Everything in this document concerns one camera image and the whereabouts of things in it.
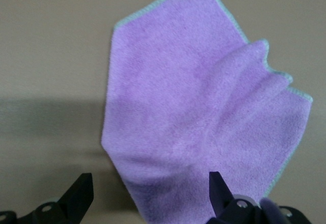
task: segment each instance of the fuzzy purple fabric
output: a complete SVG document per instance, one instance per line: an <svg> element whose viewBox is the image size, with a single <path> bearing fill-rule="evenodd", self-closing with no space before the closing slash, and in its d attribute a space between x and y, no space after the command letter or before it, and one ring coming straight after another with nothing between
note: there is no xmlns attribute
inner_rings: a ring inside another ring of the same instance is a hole
<svg viewBox="0 0 326 224"><path fill-rule="evenodd" d="M267 53L220 0L157 0L116 25L102 145L148 223L206 223L210 171L269 193L312 98Z"/></svg>

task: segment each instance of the microfiber towel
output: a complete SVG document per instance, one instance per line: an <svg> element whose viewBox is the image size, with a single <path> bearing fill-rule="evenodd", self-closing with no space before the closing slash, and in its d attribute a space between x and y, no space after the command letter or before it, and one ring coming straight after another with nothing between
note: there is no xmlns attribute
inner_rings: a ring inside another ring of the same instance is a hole
<svg viewBox="0 0 326 224"><path fill-rule="evenodd" d="M157 0L117 23L102 145L148 223L206 223L210 171L268 195L312 103L268 50L220 0Z"/></svg>

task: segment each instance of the cloth fold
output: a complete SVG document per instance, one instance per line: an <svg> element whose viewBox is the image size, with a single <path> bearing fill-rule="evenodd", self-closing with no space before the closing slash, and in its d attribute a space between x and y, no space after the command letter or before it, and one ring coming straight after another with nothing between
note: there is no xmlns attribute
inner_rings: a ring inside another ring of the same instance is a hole
<svg viewBox="0 0 326 224"><path fill-rule="evenodd" d="M220 0L157 0L112 38L102 145L148 223L206 223L210 171L259 201L312 98L267 64Z"/></svg>

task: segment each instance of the beige surface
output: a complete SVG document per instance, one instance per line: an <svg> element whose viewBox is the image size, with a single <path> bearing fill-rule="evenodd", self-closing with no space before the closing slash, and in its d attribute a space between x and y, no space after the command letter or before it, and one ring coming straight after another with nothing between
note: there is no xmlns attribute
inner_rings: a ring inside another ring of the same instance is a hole
<svg viewBox="0 0 326 224"><path fill-rule="evenodd" d="M0 210L28 214L92 172L82 223L144 223L100 146L114 23L153 0L0 0ZM324 223L326 0L222 0L315 101L270 197Z"/></svg>

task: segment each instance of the beige background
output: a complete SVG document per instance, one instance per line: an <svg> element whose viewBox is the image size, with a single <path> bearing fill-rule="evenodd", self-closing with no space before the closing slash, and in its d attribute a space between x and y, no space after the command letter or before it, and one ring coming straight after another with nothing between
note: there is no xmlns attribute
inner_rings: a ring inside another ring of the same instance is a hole
<svg viewBox="0 0 326 224"><path fill-rule="evenodd" d="M100 146L114 23L153 0L0 0L0 210L28 214L92 172L82 223L144 223ZM314 97L270 197L326 219L326 0L222 0L270 65Z"/></svg>

